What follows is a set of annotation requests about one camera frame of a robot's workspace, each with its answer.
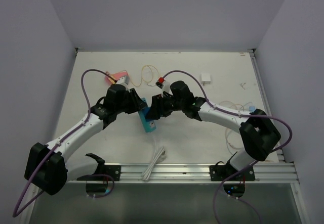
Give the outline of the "white usb charger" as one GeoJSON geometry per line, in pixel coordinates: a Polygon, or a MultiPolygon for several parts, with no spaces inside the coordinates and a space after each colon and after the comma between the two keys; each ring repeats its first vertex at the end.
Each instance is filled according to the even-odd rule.
{"type": "Polygon", "coordinates": [[[202,85],[208,85],[212,83],[212,77],[209,73],[202,73],[200,75],[200,81],[202,85]]]}

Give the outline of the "teal power strip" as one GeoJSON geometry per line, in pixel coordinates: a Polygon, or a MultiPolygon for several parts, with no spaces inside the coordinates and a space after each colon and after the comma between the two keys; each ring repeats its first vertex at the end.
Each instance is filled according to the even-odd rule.
{"type": "Polygon", "coordinates": [[[146,133],[151,133],[156,130],[156,125],[155,125],[154,120],[149,120],[149,119],[145,118],[149,109],[150,109],[150,107],[146,106],[138,112],[142,126],[146,133]]]}

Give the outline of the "dark blue plug adapter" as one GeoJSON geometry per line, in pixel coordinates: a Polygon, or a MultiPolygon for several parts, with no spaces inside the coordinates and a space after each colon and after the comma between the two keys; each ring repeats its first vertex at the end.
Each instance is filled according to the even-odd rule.
{"type": "Polygon", "coordinates": [[[146,107],[145,109],[143,109],[143,114],[147,122],[155,120],[154,118],[155,114],[154,112],[151,111],[150,107],[146,107]]]}

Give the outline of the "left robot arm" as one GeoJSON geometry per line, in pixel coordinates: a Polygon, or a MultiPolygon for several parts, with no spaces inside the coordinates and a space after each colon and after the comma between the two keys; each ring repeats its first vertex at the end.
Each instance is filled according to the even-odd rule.
{"type": "Polygon", "coordinates": [[[57,194],[67,181],[83,176],[94,180],[105,177],[105,161],[88,153],[80,165],[69,165],[68,159],[87,140],[106,129],[121,113],[132,114],[147,107],[135,89],[112,85],[85,117],[68,133],[48,142],[36,143],[29,152],[24,177],[49,195],[57,194]]]}

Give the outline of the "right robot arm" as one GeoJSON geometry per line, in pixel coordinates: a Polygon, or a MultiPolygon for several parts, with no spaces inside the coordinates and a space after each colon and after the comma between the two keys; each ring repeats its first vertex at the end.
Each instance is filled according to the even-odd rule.
{"type": "Polygon", "coordinates": [[[183,81],[171,84],[171,92],[152,97],[151,106],[145,114],[147,120],[168,117],[175,111],[183,112],[188,118],[215,123],[240,134],[243,148],[225,164],[223,173],[236,180],[244,168],[255,161],[264,161],[281,139],[279,131],[264,111],[256,109],[244,113],[213,105],[203,97],[196,97],[183,81]]]}

